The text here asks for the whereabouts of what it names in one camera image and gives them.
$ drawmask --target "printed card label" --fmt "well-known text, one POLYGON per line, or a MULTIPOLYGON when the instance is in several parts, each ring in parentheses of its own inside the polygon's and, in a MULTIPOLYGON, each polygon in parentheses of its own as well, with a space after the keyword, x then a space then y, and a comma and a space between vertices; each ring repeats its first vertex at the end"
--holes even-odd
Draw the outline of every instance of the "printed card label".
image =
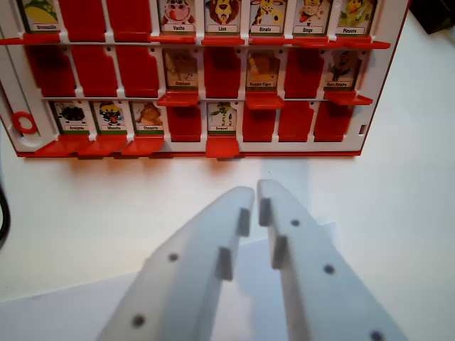
POLYGON ((232 32, 237 33, 236 25, 208 25, 207 32, 232 32))
POLYGON ((174 23, 167 23, 164 25, 165 31, 177 31, 177 32, 191 32, 194 31, 193 25, 177 25, 174 23))

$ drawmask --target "animal picture card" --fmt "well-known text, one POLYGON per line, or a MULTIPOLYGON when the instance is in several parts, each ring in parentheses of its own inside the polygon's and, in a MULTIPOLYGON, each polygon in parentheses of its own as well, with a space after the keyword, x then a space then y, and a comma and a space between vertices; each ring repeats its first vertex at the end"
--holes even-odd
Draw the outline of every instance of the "animal picture card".
POLYGON ((123 111, 113 101, 93 103, 95 123, 99 134, 126 134, 123 111))
POLYGON ((375 14, 377 0, 342 0, 337 35, 367 36, 375 14))
POLYGON ((152 102, 132 102, 131 115, 136 134, 163 134, 161 111, 152 102))
POLYGON ((241 0, 205 0, 205 32, 227 36, 238 34, 241 8, 241 0))
POLYGON ((49 102, 60 134, 88 134, 84 109, 74 102, 49 102))
POLYGON ((248 53, 247 90, 275 90, 277 88, 279 59, 270 50, 248 53))
POLYGON ((175 90, 198 89, 198 61, 189 50, 164 49, 166 85, 175 90))
POLYGON ((250 34, 252 36, 280 36, 283 34, 287 0, 250 1, 250 34))
POLYGON ((324 36, 332 10, 332 0, 297 0, 295 36, 324 36))
POLYGON ((207 116, 210 135, 235 135, 237 110, 229 102, 208 103, 207 116))
POLYGON ((159 0, 161 32, 193 34, 195 0, 159 0))
POLYGON ((353 90, 355 81, 360 71, 361 60, 358 51, 334 50, 328 64, 328 76, 324 89, 327 90, 353 90))
POLYGON ((60 30, 53 0, 17 0, 17 4, 28 33, 60 30))

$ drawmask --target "monkey card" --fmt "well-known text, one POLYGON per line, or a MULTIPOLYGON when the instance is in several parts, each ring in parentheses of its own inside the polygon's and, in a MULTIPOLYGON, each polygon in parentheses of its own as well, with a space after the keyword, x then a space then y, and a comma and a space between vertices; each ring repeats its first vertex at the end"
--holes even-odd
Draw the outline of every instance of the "monkey card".
POLYGON ((163 59, 168 89, 198 89, 198 61, 189 50, 163 49, 163 59))
POLYGON ((250 34, 252 36, 281 36, 287 0, 250 1, 250 34))
POLYGON ((361 60, 358 51, 334 50, 328 64, 325 90, 353 90, 360 71, 361 60))
POLYGON ((207 104, 207 123, 210 135, 235 135, 237 110, 230 102, 207 104))
POLYGON ((84 109, 74 102, 49 102, 60 134, 88 134, 84 109))
POLYGON ((193 34, 195 31, 195 0, 159 0, 161 32, 193 34))
POLYGON ((123 111, 113 101, 94 102, 93 117, 99 134, 126 134, 123 111))
POLYGON ((340 36, 370 34, 377 4, 377 0, 342 0, 336 34, 340 36))
POLYGON ((324 36, 332 10, 332 0, 297 0, 295 36, 324 36))
POLYGON ((277 88, 279 59, 270 50, 248 53, 247 90, 275 90, 277 88))
POLYGON ((241 8, 241 0, 205 0, 205 32, 219 36, 239 34, 241 8))
POLYGON ((163 134, 161 111, 152 102, 132 102, 131 115, 136 134, 163 134))

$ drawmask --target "lion card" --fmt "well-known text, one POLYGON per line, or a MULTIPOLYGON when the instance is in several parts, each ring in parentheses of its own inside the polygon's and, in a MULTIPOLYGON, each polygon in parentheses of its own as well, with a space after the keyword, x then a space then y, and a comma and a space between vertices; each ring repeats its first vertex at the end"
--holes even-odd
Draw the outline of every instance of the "lion card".
POLYGON ((241 0, 206 0, 205 32, 226 36, 239 34, 241 8, 241 0))
POLYGON ((377 6, 377 0, 342 0, 336 34, 367 36, 377 6))
POLYGON ((334 50, 328 64, 325 90, 353 90, 360 71, 361 60, 357 51, 334 50))
POLYGON ((131 116, 136 134, 163 134, 161 111, 153 102, 132 102, 131 116))
POLYGON ((250 34, 252 36, 281 36, 287 0, 250 1, 250 34))
POLYGON ((278 82, 279 59, 270 50, 248 53, 247 90, 275 90, 278 82))
POLYGON ((193 34, 195 29, 195 0, 159 0, 161 32, 193 34))
POLYGON ((295 36, 324 36, 332 10, 332 0, 297 0, 295 36))

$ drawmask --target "white table surface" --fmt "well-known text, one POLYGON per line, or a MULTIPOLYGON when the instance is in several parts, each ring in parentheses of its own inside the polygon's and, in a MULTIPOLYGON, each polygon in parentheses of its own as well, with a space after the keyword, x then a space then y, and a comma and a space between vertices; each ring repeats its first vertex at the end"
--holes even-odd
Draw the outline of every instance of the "white table surface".
POLYGON ((357 158, 26 160, 3 130, 0 301, 136 271, 211 200, 272 178, 337 223, 343 255, 411 340, 455 340, 454 80, 455 45, 409 15, 357 158))

